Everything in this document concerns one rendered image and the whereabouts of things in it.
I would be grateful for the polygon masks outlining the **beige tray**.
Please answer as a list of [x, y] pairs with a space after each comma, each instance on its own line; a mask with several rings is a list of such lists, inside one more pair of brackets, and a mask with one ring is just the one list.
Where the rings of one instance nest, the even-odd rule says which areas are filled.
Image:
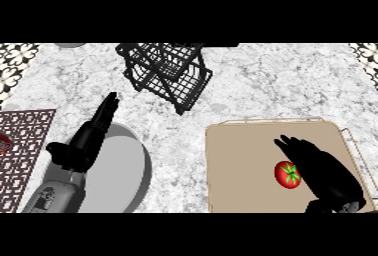
[[365, 212], [378, 209], [378, 185], [364, 177], [362, 159], [348, 129], [320, 117], [232, 120], [206, 131], [209, 211], [302, 213], [315, 195], [306, 185], [289, 189], [275, 179], [275, 166], [287, 160], [274, 140], [283, 135], [311, 141], [349, 168], [364, 188]]

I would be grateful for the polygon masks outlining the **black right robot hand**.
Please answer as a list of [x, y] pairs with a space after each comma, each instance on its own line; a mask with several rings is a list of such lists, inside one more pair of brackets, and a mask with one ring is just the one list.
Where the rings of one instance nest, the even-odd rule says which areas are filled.
[[321, 150], [308, 140], [286, 135], [274, 142], [297, 166], [302, 178], [317, 196], [308, 204], [308, 213], [340, 213], [346, 203], [365, 200], [362, 185], [331, 153]]

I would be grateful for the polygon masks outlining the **red can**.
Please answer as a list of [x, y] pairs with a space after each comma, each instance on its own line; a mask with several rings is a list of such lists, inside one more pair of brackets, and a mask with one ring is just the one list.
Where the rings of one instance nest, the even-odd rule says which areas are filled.
[[0, 155], [7, 154], [12, 147], [14, 143], [11, 137], [0, 133]]

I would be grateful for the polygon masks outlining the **grey round pan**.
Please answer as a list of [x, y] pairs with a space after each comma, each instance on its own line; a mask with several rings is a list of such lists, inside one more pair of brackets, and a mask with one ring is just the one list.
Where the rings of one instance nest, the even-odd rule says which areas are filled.
[[[64, 170], [52, 161], [46, 172]], [[77, 213], [122, 213], [138, 208], [150, 188], [150, 153], [132, 131], [110, 127], [103, 148], [86, 174], [86, 197]]]

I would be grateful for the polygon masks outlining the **red tomato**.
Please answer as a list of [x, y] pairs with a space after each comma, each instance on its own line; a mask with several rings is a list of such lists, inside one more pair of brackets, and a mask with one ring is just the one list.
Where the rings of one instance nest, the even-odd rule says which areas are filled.
[[294, 189], [302, 184], [302, 175], [297, 166], [290, 161], [281, 161], [275, 166], [275, 178], [281, 186]]

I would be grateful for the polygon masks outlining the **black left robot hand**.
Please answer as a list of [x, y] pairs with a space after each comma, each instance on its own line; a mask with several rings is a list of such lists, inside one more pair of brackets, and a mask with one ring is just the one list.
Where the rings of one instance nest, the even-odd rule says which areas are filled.
[[119, 103], [117, 93], [111, 92], [98, 107], [92, 119], [85, 122], [77, 130], [70, 143], [51, 142], [48, 144], [46, 150], [52, 155], [52, 162], [64, 170], [86, 173], [92, 168], [111, 127], [114, 113], [119, 109]]

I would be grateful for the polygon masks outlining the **brown patterned placemat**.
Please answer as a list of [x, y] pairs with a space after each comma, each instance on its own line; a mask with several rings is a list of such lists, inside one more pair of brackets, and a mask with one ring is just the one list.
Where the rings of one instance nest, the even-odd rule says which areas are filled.
[[11, 138], [11, 149], [0, 155], [0, 213], [15, 213], [57, 110], [0, 112], [0, 133]]

